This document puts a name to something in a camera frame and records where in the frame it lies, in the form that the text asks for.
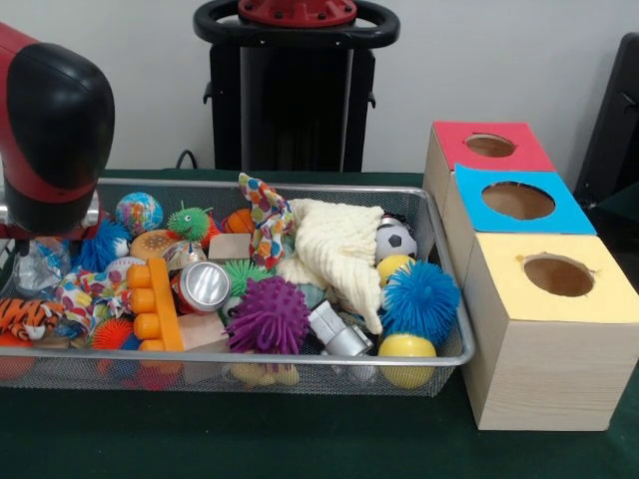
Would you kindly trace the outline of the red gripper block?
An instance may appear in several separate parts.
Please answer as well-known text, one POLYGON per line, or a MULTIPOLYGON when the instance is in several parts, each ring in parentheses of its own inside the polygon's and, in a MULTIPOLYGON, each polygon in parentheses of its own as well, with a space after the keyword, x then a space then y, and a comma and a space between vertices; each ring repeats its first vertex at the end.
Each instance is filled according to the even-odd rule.
POLYGON ((16 225, 4 225, 0 227, 2 240, 33 240, 35 238, 56 238, 61 240, 90 240, 99 230, 99 225, 87 228, 77 227, 64 233, 33 233, 16 225))

